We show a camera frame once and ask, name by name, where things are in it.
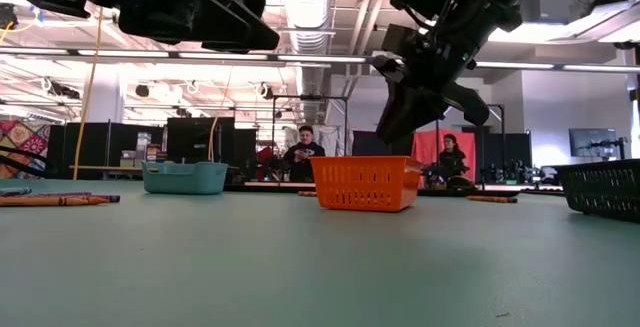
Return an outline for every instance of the orange plastic basket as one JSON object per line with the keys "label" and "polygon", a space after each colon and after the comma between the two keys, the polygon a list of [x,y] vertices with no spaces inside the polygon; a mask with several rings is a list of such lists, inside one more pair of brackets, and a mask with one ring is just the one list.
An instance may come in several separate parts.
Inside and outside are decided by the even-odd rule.
{"label": "orange plastic basket", "polygon": [[418,195],[421,164],[409,157],[312,157],[320,206],[398,212]]}

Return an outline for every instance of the person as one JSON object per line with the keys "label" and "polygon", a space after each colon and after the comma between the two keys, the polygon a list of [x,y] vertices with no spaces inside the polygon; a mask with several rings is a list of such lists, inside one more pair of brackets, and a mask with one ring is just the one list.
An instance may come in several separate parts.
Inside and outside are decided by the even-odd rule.
{"label": "person", "polygon": [[291,165],[289,181],[313,182],[313,169],[309,157],[324,157],[324,148],[313,141],[311,126],[302,126],[298,132],[300,142],[284,154],[284,160]]}
{"label": "person", "polygon": [[444,151],[440,152],[438,161],[450,176],[462,176],[468,170],[467,156],[460,151],[456,136],[452,134],[444,136]]}

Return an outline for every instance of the plastic basket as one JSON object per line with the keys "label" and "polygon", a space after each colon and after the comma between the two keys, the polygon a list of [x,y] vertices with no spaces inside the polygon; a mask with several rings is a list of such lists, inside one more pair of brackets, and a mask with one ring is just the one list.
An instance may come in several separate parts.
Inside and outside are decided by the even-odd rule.
{"label": "plastic basket", "polygon": [[418,161],[409,157],[313,157],[320,206],[398,212],[415,201]]}
{"label": "plastic basket", "polygon": [[224,188],[226,175],[223,163],[142,163],[144,189],[149,193],[217,194]]}
{"label": "plastic basket", "polygon": [[572,210],[640,222],[640,160],[554,168]]}

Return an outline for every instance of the teal basket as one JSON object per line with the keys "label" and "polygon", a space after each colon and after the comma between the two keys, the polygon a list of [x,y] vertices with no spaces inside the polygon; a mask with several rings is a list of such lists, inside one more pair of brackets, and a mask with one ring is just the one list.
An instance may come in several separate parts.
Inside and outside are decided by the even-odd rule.
{"label": "teal basket", "polygon": [[144,189],[149,193],[218,194],[226,175],[224,163],[142,163]]}

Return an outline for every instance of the black basket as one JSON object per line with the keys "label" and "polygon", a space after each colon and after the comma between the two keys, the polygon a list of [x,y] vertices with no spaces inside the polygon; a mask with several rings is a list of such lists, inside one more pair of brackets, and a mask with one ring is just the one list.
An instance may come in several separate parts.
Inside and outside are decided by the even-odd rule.
{"label": "black basket", "polygon": [[554,168],[572,210],[640,223],[640,160]]}

